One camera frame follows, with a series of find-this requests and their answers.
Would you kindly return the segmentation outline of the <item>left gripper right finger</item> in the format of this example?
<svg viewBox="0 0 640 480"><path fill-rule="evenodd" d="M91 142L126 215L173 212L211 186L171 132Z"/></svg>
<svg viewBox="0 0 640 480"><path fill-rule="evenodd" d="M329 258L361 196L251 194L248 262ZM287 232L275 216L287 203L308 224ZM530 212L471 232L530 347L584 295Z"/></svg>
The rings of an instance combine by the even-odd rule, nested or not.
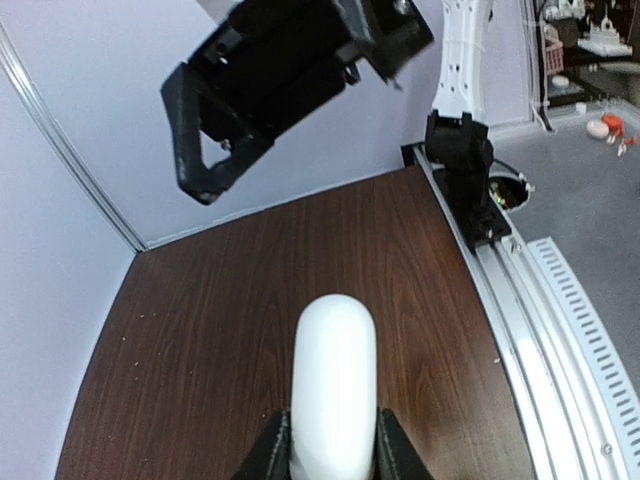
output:
<svg viewBox="0 0 640 480"><path fill-rule="evenodd" d="M375 479L434 479L391 409L377 412L374 460Z"/></svg>

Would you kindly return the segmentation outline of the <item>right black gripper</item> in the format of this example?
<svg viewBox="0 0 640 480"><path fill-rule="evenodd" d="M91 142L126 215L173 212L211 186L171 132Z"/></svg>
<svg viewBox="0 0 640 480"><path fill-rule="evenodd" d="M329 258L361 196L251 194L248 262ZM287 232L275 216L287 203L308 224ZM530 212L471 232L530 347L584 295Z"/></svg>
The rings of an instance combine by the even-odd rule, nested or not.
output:
<svg viewBox="0 0 640 480"><path fill-rule="evenodd" d="M212 204L277 138L358 83L359 61L390 82L433 41L412 1L239 2L161 87L179 188ZM206 167L200 132L235 147Z"/></svg>

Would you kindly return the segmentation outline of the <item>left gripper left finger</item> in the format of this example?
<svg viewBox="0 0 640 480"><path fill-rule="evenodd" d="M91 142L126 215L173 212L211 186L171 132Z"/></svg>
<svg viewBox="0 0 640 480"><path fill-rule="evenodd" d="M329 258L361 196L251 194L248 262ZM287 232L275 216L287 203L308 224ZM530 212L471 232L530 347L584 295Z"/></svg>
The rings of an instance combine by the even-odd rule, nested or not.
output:
<svg viewBox="0 0 640 480"><path fill-rule="evenodd" d="M289 480L290 443L290 413L275 410L232 479Z"/></svg>

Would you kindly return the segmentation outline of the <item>white earbud charging case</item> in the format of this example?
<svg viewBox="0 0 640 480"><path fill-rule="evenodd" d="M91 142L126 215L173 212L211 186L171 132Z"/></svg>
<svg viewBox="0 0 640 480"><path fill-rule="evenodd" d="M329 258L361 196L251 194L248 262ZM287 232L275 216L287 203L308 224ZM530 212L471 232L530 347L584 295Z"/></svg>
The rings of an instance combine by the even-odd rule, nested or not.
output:
<svg viewBox="0 0 640 480"><path fill-rule="evenodd" d="M369 479L376 412L376 330L369 310L343 294L317 298L296 330L290 476Z"/></svg>

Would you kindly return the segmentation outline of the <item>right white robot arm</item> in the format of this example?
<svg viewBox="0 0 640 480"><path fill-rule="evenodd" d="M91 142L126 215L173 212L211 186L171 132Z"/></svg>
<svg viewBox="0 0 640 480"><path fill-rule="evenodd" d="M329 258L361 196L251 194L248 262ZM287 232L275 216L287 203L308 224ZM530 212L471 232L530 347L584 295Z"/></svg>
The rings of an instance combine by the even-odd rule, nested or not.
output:
<svg viewBox="0 0 640 480"><path fill-rule="evenodd" d="M488 209L488 139L481 89L489 1L442 5L442 56L426 150L450 198ZM386 82L434 42L411 1L242 1L164 81L180 189L208 205L275 141L360 79L366 61Z"/></svg>

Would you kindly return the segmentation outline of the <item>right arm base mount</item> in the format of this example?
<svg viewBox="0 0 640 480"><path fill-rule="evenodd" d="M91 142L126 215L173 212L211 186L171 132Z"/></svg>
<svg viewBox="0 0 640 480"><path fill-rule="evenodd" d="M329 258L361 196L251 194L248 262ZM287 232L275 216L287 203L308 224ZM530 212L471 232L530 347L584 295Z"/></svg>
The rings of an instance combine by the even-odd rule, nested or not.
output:
<svg viewBox="0 0 640 480"><path fill-rule="evenodd" d="M424 170L433 191L441 197L444 212L451 215L472 252L512 233L505 214L489 194L487 175L482 174L480 180L469 179L430 162L423 142L403 145L401 154L405 167L420 165Z"/></svg>

